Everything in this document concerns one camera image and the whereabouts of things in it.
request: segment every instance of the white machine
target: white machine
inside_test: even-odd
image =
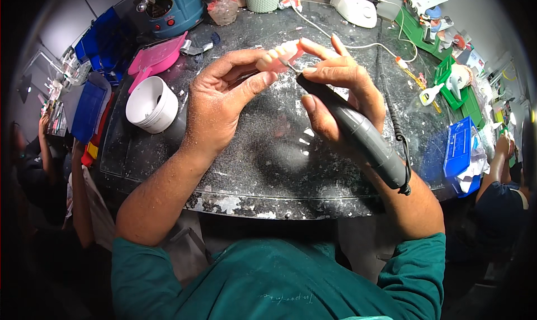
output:
[[[453,21],[440,15],[439,4],[448,0],[404,0],[409,10],[413,11],[424,28],[423,41],[434,44],[436,34],[454,25]]]
[[[330,0],[330,5],[343,18],[357,26],[373,28],[376,25],[376,8],[368,0]]]

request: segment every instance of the dental drill handpiece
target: dental drill handpiece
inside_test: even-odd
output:
[[[391,189],[403,187],[406,184],[406,169],[403,162],[366,116],[360,114],[327,85],[307,80],[289,61],[278,59],[296,73],[296,82],[299,85],[326,105],[346,141],[362,153],[380,178]]]

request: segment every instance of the workbench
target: workbench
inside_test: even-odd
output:
[[[302,1],[303,14],[328,33],[336,33],[350,46],[382,42],[392,52],[408,60],[413,47],[398,41],[399,26],[379,19],[373,29],[342,23],[336,10],[324,3]],[[302,26],[301,30],[279,34]],[[125,117],[127,90],[132,77],[124,75],[106,119],[105,130],[94,165],[93,177],[100,186],[130,193],[155,172],[179,148],[182,141],[189,100],[188,85],[199,72],[224,53],[232,50],[263,47],[306,37],[330,47],[330,39],[307,24],[292,9],[256,14],[239,8],[237,20],[228,26],[204,22],[189,32],[193,46],[210,42],[217,32],[221,43],[192,57],[180,55],[168,71],[158,74],[179,99],[177,119],[164,132],[151,135],[129,123]],[[447,128],[452,118],[443,98],[437,98],[442,113],[432,105],[424,107],[418,100],[419,87],[396,64],[393,56],[378,46],[349,51],[364,66],[382,92],[380,62],[387,76],[387,86],[409,142],[410,160],[441,200],[455,194],[446,182],[442,164]],[[434,68],[439,60],[422,50],[409,63],[415,75],[422,72],[433,86]],[[319,59],[304,55],[296,67],[312,66]],[[347,93],[343,88],[336,88]],[[337,217],[371,216],[383,211],[376,190],[348,159],[332,151],[311,129],[300,102],[305,91],[297,85],[291,70],[278,82],[259,94],[242,111],[235,137],[220,155],[187,201],[185,208],[230,216],[318,220]],[[387,113],[383,136],[400,156],[403,149],[395,141]]]

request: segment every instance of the fingernail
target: fingernail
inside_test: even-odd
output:
[[[315,101],[310,94],[302,95],[302,104],[308,114],[315,111]]]
[[[304,74],[312,74],[315,71],[317,71],[317,68],[315,68],[315,67],[306,67],[306,68],[304,68],[302,73],[304,73]]]
[[[267,72],[263,75],[263,81],[267,85],[273,84],[276,80],[278,80],[278,75],[274,72]]]

